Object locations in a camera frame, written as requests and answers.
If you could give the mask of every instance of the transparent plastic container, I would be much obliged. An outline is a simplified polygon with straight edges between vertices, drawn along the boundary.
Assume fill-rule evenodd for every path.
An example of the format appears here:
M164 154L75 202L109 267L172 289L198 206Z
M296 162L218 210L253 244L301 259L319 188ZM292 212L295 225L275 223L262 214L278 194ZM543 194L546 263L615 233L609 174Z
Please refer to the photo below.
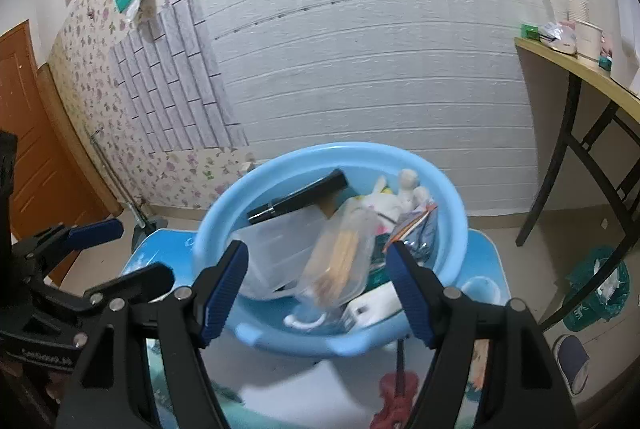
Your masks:
M300 277L296 297L331 311L362 293L380 220L350 198L326 222Z
M249 249L241 295L266 301L298 293L300 278L327 219L316 206L283 214L232 232Z

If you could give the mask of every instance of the orange door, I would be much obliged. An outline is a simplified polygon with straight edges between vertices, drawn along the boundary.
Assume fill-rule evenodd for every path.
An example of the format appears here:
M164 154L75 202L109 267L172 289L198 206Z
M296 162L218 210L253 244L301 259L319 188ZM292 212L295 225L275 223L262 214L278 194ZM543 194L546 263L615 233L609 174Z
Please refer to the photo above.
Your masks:
M0 37L0 128L18 137L11 200L11 228L18 239L58 222L82 225L108 215L66 158L40 100L35 73L25 22ZM65 263L68 269L73 260Z

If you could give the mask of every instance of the silver rivet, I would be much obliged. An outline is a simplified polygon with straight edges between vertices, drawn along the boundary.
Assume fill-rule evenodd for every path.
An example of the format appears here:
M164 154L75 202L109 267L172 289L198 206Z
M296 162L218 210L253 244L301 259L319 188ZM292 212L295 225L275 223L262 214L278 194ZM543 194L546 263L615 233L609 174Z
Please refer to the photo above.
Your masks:
M527 309L527 305L524 303L524 301L518 298L511 299L511 301L509 301L509 306L517 312L523 312Z
M91 297L89 297L89 302L93 306L95 306L96 304L98 304L103 299L104 299L104 295L102 295L100 292L97 292L97 293L93 294Z
M76 346L76 348L84 348L87 340L89 340L89 337L86 335L86 333L76 333L76 335L74 336L74 346Z
M124 299L122 299L121 297L116 297L115 299L111 300L111 302L109 303L109 310L111 310L112 312L119 312L123 308L124 308Z
M180 288L174 290L174 296L178 301L188 299L191 297L191 288L188 286L180 286Z
M454 286L447 286L444 288L444 297L449 299L460 299L462 297L462 292L455 288Z

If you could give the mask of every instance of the snack package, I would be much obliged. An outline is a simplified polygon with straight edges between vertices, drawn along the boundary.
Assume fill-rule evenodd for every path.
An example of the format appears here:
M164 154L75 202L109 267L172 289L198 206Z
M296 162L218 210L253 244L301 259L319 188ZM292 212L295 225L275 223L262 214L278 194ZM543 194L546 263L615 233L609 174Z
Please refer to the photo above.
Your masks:
M345 201L322 229L298 282L298 299L331 310L362 293L378 223L373 210L354 198Z
M395 241L403 241L414 259L424 263L433 252L438 224L438 206L433 200L427 200L398 218L383 252Z

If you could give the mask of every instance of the wooden table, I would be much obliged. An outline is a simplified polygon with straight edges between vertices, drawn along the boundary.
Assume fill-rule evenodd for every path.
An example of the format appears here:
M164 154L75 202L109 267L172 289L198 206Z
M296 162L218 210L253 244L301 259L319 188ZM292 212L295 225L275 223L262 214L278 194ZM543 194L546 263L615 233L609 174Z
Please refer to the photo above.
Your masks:
M615 83L615 81L613 81L609 76L609 73L600 68L590 68L585 66L581 62L578 62L575 57L556 52L551 48L547 48L544 44L541 44L538 41L516 37L515 44L517 47L543 57L569 72L569 89L567 91L566 103L564 105L564 113L562 115L558 141L556 141L556 147L554 148L554 152L551 156L551 161L549 162L549 167L546 170L542 186L540 187L527 219L516 238L516 245L520 247L524 244L531 232L531 229L533 229L534 225L538 221L538 217L545 206L546 199L548 199L551 189L558 177L567 147L575 152L577 157L590 172L591 176L598 184L598 187L600 187L607 201L613 208L613 212L625 232L625 236L613 251L609 260L589 280L589 282L587 282L587 284L585 284L576 295L566 301L560 309L541 322L542 329L548 330L551 326L561 321L567 314L574 310L574 308L580 304L588 294L598 288L598 286L600 286L607 277L609 277L620 261L622 261L628 250L635 245L636 241L638 241L640 237L640 217L636 220L633 220L632 217L636 208L638 208L640 194L636 196L629 208L625 205L628 194L638 183L638 180L640 180L640 159L626 174L620 184L614 187L590 154L590 150L594 142L598 139L604 129L611 124L611 122L614 122L621 127L622 130L627 133L636 142L636 144L638 144L638 146L640 146L640 138L638 135L636 135L636 133L634 133L631 128L629 128L629 126L617 116L618 110L624 109L632 119L636 120L636 122L640 122L640 99ZM609 98L610 102L584 138L582 140L578 140L572 134L572 130L574 128L575 114L578 109L578 101L580 100L580 87L583 82L590 84L598 91L602 92Z

